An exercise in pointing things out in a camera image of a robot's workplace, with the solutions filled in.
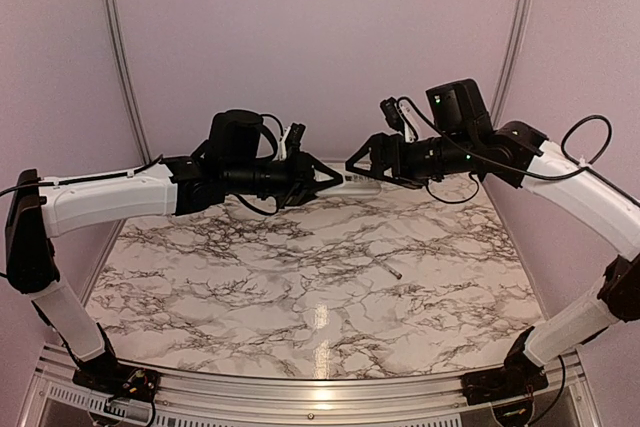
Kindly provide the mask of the white remote control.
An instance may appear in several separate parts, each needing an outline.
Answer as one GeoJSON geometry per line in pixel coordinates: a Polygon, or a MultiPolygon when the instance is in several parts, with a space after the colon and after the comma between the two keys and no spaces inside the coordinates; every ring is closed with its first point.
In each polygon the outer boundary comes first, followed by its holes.
{"type": "Polygon", "coordinates": [[[381,193],[381,183],[377,180],[340,171],[343,181],[337,185],[316,193],[318,197],[373,197],[381,193]]]}

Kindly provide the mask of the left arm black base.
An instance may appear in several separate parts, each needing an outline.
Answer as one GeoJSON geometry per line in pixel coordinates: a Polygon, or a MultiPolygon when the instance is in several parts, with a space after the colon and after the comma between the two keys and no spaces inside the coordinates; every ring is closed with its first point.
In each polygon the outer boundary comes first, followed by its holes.
{"type": "Polygon", "coordinates": [[[98,326],[105,351],[94,359],[73,358],[76,370],[73,383],[91,390],[110,394],[112,399],[133,399],[151,403],[156,396],[160,373],[154,369],[121,363],[101,326],[98,326]]]}

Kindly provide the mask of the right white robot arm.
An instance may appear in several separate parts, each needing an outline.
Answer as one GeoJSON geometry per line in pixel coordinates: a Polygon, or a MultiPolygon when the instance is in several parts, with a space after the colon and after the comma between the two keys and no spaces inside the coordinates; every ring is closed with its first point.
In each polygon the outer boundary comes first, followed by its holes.
{"type": "Polygon", "coordinates": [[[639,202],[528,124],[494,128],[472,79],[431,88],[426,97],[433,116],[425,122],[434,137],[409,141],[401,135],[407,99],[388,98],[380,107],[395,133],[371,136],[346,161],[347,171],[409,189],[450,174],[492,174],[564,209],[617,252],[603,280],[518,337],[495,375],[496,387],[515,395],[554,357],[620,321],[638,320],[639,202]]]}

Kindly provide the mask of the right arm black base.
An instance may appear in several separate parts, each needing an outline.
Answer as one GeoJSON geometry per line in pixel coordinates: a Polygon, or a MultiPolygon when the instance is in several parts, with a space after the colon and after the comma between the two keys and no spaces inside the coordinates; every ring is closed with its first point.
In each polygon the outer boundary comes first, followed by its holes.
{"type": "Polygon", "coordinates": [[[525,343],[533,327],[521,333],[508,351],[503,365],[462,375],[463,395],[469,405],[532,394],[549,386],[543,367],[525,354],[525,343]]]}

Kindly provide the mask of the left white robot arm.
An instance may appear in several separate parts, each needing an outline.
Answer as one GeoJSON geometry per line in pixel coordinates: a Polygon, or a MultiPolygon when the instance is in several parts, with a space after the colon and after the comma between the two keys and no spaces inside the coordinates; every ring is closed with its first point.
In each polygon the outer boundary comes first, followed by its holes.
{"type": "Polygon", "coordinates": [[[4,276],[30,298],[102,390],[119,391],[126,370],[63,280],[53,238],[134,217],[193,214],[227,196],[271,198],[281,210],[342,183],[340,173],[301,150],[304,125],[292,124],[276,138],[264,119],[239,109],[218,113],[208,138],[188,156],[159,157],[142,167],[86,177],[42,178],[30,169],[9,189],[4,276]]]}

